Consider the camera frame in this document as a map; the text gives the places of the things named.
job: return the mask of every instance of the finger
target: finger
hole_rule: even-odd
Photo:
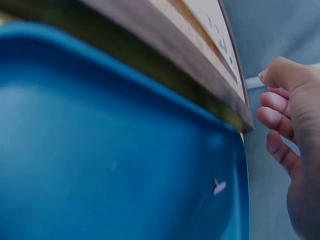
[[[272,93],[278,94],[278,95],[284,97],[285,99],[289,99],[289,92],[284,90],[281,87],[279,87],[279,88],[268,87],[268,89]]]
[[[288,99],[274,92],[265,92],[261,95],[260,102],[263,107],[268,107],[276,110],[288,119],[291,119],[290,103]]]
[[[259,108],[257,115],[259,121],[268,129],[277,131],[284,138],[297,144],[292,122],[289,118],[265,106]]]
[[[310,75],[308,66],[284,57],[277,57],[258,76],[268,87],[283,88],[291,93],[295,88],[306,83],[308,75]]]
[[[266,149],[292,178],[301,170],[301,159],[288,147],[276,131],[270,131],[266,137]]]

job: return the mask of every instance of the blue tray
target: blue tray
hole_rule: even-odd
[[[4,25],[0,53],[2,240],[250,238],[232,127],[49,26]]]

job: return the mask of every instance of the fingernail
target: fingernail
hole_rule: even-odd
[[[266,69],[265,70],[263,70],[263,71],[261,71],[259,74],[258,74],[258,77],[259,77],[259,79],[262,81],[262,79],[264,78],[264,76],[265,76],[265,74],[266,74]]]

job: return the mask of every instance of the skin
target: skin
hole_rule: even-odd
[[[266,149],[291,178],[287,209],[295,232],[320,239],[320,70],[278,57],[259,74],[269,87],[258,119],[270,132]],[[281,139],[292,141],[295,154]]]

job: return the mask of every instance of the wooden board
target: wooden board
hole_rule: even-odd
[[[148,1],[162,12],[192,42],[247,104],[247,92],[243,88],[232,39],[229,36],[229,29],[219,1]]]
[[[236,91],[150,2],[83,2],[86,5],[77,0],[0,0],[0,10],[67,31],[172,88],[238,130],[248,132],[254,128],[252,113]]]

